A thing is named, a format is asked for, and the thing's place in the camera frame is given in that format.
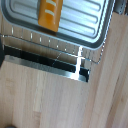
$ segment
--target metal rack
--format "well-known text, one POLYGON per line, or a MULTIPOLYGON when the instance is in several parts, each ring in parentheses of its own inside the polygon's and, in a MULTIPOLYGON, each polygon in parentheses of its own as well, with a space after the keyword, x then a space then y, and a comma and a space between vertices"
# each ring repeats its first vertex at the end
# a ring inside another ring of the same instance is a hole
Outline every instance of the metal rack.
POLYGON ((92 59, 89 59, 90 53, 89 53, 88 58, 86 58, 86 57, 83 57, 82 55, 79 56, 79 55, 75 55, 75 54, 71 54, 71 53, 66 52, 67 46, 65 46, 65 50, 64 51, 59 50, 58 49, 59 42, 58 42, 58 45, 56 46, 57 49, 51 48, 50 47, 50 38, 49 38, 49 45, 48 46, 45 46, 45 45, 42 45, 41 44, 41 41, 42 41, 41 36, 40 36, 40 39, 39 39, 40 40, 40 44, 37 44, 37 43, 35 43, 35 42, 32 41, 32 38, 33 38, 32 32, 31 32, 31 37, 30 37, 31 38, 31 41, 25 40, 25 39, 23 39, 23 28, 22 28, 21 38, 15 37, 13 35, 13 33, 14 33, 13 26, 12 26, 12 30, 11 31, 12 31, 12 35, 6 35, 6 34, 1 34, 0 33, 0 36, 3 37, 3 38, 13 38, 13 39, 17 39, 17 40, 20 40, 20 41, 24 41, 26 43, 30 43, 30 44, 33 44, 33 45, 36 45, 36 46, 44 47, 46 49, 50 49, 50 50, 53 50, 53 51, 56 51, 56 52, 59 52, 59 53, 62 53, 62 54, 66 54, 66 55, 75 57, 75 58, 80 58, 82 60, 90 61, 90 62, 92 62, 94 64, 99 64, 101 62, 101 58, 102 58, 104 47, 105 47, 105 42, 104 42, 103 45, 102 45, 102 50, 101 50, 101 53, 100 53, 100 56, 99 56, 99 60, 98 61, 94 61, 93 58, 92 59))

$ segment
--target floor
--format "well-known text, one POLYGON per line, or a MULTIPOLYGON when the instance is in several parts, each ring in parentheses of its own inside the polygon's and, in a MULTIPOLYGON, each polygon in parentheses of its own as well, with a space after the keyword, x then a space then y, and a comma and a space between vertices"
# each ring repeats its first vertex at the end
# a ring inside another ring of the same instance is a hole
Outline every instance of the floor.
MULTIPOLYGON (((2 15, 0 23, 6 24, 2 15)), ((1 25, 1 32, 9 33, 11 29, 6 28, 1 25)), ((83 64, 91 68, 89 83, 4 62, 0 128, 10 124, 17 128, 127 128, 127 35, 128 17, 113 13, 101 63, 83 64)), ((3 42, 36 52, 31 45, 9 39, 3 42)))

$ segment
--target oven tray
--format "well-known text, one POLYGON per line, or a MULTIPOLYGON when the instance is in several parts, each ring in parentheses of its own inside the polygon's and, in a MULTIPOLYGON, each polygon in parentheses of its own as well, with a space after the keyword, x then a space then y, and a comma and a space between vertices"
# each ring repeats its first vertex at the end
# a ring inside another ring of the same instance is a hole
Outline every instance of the oven tray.
POLYGON ((10 23, 60 41, 96 50, 104 43, 115 0, 63 0, 57 33, 38 25, 40 0, 1 0, 10 23))

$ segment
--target wooden floor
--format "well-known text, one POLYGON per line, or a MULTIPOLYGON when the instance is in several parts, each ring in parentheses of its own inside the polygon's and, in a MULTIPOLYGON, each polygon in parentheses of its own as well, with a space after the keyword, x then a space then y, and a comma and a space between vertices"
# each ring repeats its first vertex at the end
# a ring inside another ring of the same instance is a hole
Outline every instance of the wooden floor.
MULTIPOLYGON (((0 18, 1 24, 6 22, 2 15, 0 18)), ((11 45, 36 49, 19 44, 13 40, 11 45)), ((89 64, 89 83, 4 62, 0 69, 0 128, 128 128, 127 55, 128 17, 113 13, 102 61, 89 64)))

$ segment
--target oven door handle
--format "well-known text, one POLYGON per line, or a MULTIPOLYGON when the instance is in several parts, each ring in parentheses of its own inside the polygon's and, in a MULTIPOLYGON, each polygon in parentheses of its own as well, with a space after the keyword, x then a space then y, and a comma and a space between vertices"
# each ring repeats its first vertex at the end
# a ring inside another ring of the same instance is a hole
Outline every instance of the oven door handle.
POLYGON ((4 58, 5 58, 5 54, 4 54, 4 50, 3 50, 1 38, 0 38, 0 68, 1 68, 2 63, 4 61, 4 58))

